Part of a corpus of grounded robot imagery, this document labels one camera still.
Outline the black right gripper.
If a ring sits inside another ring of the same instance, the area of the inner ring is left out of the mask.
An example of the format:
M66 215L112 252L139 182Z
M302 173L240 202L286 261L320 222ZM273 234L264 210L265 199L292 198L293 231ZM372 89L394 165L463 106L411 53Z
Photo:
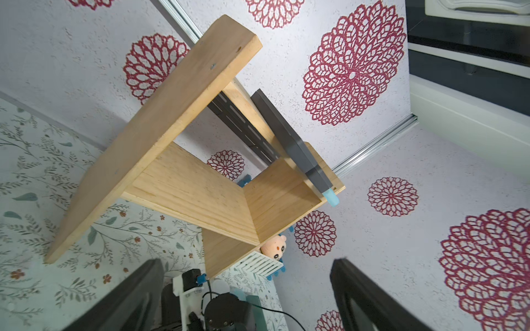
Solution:
M256 330L252 305L230 292L211 291L203 284L202 315L204 330ZM167 285L161 293L160 330L182 330L179 300L173 294L173 286Z

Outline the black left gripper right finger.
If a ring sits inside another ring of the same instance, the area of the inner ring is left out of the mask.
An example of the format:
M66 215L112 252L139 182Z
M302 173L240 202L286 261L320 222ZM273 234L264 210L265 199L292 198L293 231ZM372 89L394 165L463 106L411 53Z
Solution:
M345 330L430 330L348 259L333 261L330 280Z

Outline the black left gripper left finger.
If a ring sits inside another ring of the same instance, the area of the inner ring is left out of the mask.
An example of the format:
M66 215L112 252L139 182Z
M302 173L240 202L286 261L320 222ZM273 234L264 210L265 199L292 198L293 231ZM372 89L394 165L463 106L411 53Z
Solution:
M161 260L148 260L65 330L150 330L163 285Z

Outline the dark green pencil case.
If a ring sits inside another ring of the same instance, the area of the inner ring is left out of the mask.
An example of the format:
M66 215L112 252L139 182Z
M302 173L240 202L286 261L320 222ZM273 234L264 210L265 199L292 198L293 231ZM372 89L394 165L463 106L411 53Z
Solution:
M247 302L252 305L253 315L255 318L256 331L267 331L266 319L264 311L261 309L261 302L258 296L247 295Z

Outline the light teal case top shelf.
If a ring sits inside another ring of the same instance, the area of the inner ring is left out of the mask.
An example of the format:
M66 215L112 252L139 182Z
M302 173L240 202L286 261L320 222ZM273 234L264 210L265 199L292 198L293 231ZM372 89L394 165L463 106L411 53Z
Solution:
M327 203L332 207L336 207L340 203L340 200L338 199L338 196L335 194L335 191L333 190L333 188L326 190L325 192L322 193L322 195L327 200Z

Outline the black pencil case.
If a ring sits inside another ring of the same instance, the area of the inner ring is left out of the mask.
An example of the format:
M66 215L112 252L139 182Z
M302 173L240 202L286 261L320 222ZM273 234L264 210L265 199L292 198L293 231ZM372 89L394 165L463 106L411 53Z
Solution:
M294 131L261 89L254 92L251 100L269 125L269 128L272 129L285 152L316 189L322 194L332 188L331 180L325 175L323 169L319 166L298 133Z

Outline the wooden two-tier shelf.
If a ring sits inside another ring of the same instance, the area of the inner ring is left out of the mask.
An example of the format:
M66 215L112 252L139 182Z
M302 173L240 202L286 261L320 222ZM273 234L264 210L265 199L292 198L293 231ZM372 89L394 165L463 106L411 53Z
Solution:
M216 277L294 223L328 204L286 154L244 187L175 143L221 92L280 142L234 84L259 52L258 36L217 19L84 175L44 259L58 260L118 198L202 229L206 274Z

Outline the blue white toy crib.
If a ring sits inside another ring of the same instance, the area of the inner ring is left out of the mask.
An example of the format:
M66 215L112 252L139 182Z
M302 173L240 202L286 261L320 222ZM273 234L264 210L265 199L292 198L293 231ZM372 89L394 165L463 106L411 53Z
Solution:
M260 248L237 262L236 266L245 272L265 277L269 281L272 280L273 276L278 276L286 271L282 258L279 261L271 259L263 255Z

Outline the plush doll orange striped shirt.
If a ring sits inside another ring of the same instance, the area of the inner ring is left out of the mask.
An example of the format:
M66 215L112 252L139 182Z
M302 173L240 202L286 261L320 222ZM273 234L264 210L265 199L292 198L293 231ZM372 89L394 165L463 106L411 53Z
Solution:
M279 261L286 249L287 237L285 235L277 235L272 239L268 240L261 248L260 251L263 255Z

